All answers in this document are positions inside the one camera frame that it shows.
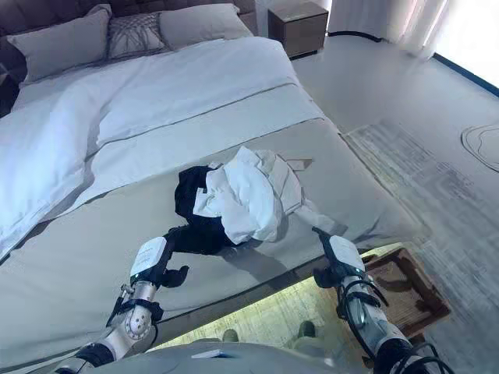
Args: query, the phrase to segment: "gray carpet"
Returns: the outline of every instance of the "gray carpet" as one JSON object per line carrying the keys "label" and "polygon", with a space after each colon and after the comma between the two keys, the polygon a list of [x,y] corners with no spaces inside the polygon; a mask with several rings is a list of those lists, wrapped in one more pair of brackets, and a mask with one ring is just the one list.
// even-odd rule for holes
{"label": "gray carpet", "polygon": [[497,372],[499,209],[400,126],[381,122],[345,140],[425,224],[411,250],[448,298],[451,317],[425,335],[456,373]]}

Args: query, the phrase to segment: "white label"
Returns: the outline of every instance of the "white label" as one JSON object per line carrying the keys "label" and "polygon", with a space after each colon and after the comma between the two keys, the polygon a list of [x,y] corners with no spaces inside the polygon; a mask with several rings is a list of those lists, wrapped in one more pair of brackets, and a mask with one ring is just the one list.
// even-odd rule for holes
{"label": "white label", "polygon": [[202,353],[198,353],[197,355],[192,355],[192,358],[215,358],[222,355],[222,351],[220,349],[214,349],[213,351],[206,351]]}
{"label": "white label", "polygon": [[356,245],[351,241],[335,235],[329,239],[329,243],[334,255],[340,262],[361,269],[362,271],[366,269]]}
{"label": "white label", "polygon": [[160,236],[159,238],[154,238],[147,243],[142,244],[133,263],[132,269],[130,270],[130,276],[147,270],[154,265],[156,265],[163,254],[163,250],[166,246],[166,239]]}

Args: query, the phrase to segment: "bed frame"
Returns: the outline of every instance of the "bed frame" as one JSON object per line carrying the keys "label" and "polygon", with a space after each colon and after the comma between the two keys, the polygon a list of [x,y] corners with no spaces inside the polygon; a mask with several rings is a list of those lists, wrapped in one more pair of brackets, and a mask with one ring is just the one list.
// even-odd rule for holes
{"label": "bed frame", "polygon": [[24,56],[4,38],[39,30],[84,16],[97,4],[111,4],[115,16],[176,10],[195,5],[233,3],[240,9],[239,17],[258,34],[254,0],[1,0],[0,1],[0,63],[20,83],[27,74]]}

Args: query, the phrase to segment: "clothing pile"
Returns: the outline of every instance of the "clothing pile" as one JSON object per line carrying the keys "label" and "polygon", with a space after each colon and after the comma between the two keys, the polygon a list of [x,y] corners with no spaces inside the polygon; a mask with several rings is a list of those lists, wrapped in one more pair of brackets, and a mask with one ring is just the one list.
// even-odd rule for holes
{"label": "clothing pile", "polygon": [[293,213],[322,231],[341,224],[317,211],[286,161],[270,150],[241,146],[227,164],[196,166],[179,174],[175,212],[188,225],[170,230],[178,252],[213,255],[251,238],[278,240],[282,219]]}

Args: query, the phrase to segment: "patterned pillow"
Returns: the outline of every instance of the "patterned pillow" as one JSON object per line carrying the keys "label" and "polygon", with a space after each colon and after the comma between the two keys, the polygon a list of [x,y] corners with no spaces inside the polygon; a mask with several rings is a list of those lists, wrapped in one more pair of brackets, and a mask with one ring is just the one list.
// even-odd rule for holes
{"label": "patterned pillow", "polygon": [[159,13],[111,19],[109,23],[109,58],[143,55],[146,51],[165,48],[161,41]]}

